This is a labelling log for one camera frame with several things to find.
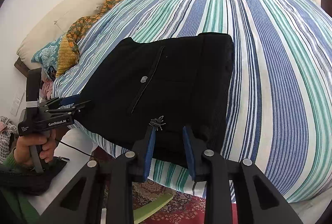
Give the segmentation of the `black pants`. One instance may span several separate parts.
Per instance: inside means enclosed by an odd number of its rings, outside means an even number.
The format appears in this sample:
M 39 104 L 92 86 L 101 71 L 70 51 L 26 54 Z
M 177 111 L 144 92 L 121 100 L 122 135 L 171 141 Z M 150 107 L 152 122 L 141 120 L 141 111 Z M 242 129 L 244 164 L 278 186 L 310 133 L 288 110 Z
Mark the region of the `black pants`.
M 153 156 L 186 167 L 182 130 L 220 152 L 234 66 L 231 36 L 201 33 L 152 43 L 122 40 L 81 91 L 75 121 L 131 149 L 157 126 Z

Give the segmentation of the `white bedside surface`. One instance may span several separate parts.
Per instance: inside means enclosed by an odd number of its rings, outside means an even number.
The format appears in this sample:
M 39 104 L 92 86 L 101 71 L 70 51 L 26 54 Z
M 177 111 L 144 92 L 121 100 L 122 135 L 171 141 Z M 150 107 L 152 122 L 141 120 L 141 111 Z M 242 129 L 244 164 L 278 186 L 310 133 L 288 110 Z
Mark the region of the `white bedside surface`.
M 66 166 L 52 180 L 44 194 L 27 197 L 39 214 L 46 210 L 67 183 L 89 161 L 96 148 L 97 144 L 79 128 L 71 129 L 63 136 L 61 143 L 55 149 L 55 156 L 67 158 Z

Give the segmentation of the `green plastic stool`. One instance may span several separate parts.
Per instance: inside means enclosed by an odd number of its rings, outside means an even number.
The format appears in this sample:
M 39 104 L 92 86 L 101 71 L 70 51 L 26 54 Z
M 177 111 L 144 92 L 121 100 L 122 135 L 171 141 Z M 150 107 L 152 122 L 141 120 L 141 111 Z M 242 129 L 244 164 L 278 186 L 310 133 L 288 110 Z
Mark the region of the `green plastic stool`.
M 136 209 L 133 211 L 134 224 L 141 223 L 145 219 L 149 218 L 157 211 L 162 209 L 166 204 L 168 204 L 174 195 L 170 193 L 163 194 L 159 196 L 154 201 Z

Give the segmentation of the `red patterned rug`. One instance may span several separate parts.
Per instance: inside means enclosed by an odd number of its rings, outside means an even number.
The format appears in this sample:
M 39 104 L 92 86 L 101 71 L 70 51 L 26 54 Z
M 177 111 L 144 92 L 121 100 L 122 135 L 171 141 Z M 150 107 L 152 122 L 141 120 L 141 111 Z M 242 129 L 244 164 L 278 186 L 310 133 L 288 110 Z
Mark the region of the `red patterned rug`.
M 132 184 L 133 208 L 138 209 L 163 194 L 173 199 L 143 223 L 203 223 L 206 183 L 192 181 L 188 170 L 180 166 L 152 160 L 145 183 Z

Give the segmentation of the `teal white patterned pillow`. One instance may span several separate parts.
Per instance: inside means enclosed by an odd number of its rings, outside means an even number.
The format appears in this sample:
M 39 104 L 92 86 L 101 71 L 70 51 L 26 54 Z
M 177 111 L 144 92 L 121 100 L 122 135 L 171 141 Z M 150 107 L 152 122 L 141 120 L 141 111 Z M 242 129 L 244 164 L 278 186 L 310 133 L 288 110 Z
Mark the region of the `teal white patterned pillow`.
M 53 67 L 57 71 L 59 48 L 63 37 L 64 35 L 60 36 L 38 50 L 32 56 L 31 63 L 40 63 L 46 72 L 50 67 Z

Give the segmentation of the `black pouch with zipper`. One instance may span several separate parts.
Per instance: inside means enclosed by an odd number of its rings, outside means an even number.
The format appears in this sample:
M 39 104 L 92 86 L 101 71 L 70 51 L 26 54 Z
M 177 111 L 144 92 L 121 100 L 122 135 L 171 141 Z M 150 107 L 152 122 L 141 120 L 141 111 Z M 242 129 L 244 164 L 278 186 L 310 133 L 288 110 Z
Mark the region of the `black pouch with zipper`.
M 55 157 L 43 173 L 1 164 L 1 188 L 23 195 L 39 196 L 48 190 L 52 180 L 66 164 L 66 158 Z

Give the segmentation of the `mustard dotted pillow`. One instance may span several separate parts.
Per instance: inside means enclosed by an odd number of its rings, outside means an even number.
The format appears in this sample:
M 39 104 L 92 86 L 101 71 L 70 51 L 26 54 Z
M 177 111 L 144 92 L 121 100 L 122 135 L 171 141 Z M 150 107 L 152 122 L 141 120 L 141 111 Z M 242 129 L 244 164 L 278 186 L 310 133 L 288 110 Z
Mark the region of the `mustard dotted pillow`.
M 62 38 L 57 58 L 56 78 L 63 75 L 68 69 L 75 66 L 79 61 L 79 49 L 74 41 Z

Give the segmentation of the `orange floral green blanket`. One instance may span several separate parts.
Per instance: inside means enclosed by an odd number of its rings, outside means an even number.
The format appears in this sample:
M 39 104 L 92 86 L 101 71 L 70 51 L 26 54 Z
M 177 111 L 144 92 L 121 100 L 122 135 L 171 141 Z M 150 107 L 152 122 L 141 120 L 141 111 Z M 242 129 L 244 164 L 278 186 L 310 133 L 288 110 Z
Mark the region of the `orange floral green blanket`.
M 118 3 L 123 0 L 105 0 L 97 8 L 97 13 L 95 15 L 83 16 L 77 19 L 68 29 L 65 37 L 63 37 L 60 49 L 64 50 L 65 48 L 69 49 L 75 54 L 79 54 L 78 43 L 83 39 L 90 28 L 104 16 L 108 11 L 114 8 Z

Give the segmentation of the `cream upholstered headboard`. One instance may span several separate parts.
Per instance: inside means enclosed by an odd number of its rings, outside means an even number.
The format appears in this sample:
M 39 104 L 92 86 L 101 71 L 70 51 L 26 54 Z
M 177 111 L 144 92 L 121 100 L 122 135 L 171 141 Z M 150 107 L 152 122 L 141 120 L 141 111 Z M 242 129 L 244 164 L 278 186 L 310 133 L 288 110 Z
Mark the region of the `cream upholstered headboard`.
M 27 34 L 17 50 L 15 68 L 24 73 L 38 67 L 33 55 L 46 44 L 58 39 L 83 16 L 95 15 L 105 0 L 63 0 L 51 9 Z

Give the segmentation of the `striped blue green bedsheet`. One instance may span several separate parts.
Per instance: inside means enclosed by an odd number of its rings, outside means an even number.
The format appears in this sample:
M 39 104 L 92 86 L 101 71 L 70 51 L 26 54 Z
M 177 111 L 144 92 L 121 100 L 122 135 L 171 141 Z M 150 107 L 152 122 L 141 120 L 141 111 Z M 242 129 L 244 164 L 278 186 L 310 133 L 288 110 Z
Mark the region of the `striped blue green bedsheet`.
M 221 153 L 251 159 L 284 198 L 331 187 L 331 17 L 311 0 L 123 0 L 78 46 L 54 96 L 82 91 L 120 40 L 229 34 L 235 68 Z

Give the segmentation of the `dark wooden dresser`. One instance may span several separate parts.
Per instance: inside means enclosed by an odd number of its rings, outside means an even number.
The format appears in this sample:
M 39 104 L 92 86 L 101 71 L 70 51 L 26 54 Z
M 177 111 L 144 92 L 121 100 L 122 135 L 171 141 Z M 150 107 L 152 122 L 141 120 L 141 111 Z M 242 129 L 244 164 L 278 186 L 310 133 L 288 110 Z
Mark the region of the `dark wooden dresser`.
M 332 17 L 332 0 L 321 0 L 321 8 Z

